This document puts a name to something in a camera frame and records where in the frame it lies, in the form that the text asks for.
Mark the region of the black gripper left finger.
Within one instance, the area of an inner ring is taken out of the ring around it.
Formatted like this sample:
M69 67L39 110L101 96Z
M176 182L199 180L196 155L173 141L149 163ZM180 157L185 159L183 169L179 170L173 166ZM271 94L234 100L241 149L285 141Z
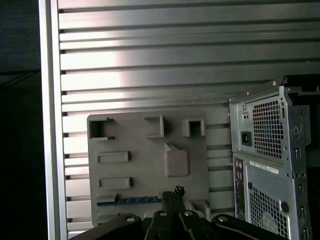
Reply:
M176 192L162 194L162 209L141 219L128 213L76 235L76 240L170 240L174 225Z

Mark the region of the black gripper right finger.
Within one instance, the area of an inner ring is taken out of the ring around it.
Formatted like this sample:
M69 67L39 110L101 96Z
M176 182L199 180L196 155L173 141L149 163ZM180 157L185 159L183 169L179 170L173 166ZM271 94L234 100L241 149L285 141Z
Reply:
M281 240L283 237L227 214L219 214L211 221L198 213L182 209L183 203L175 209L185 234L190 240Z

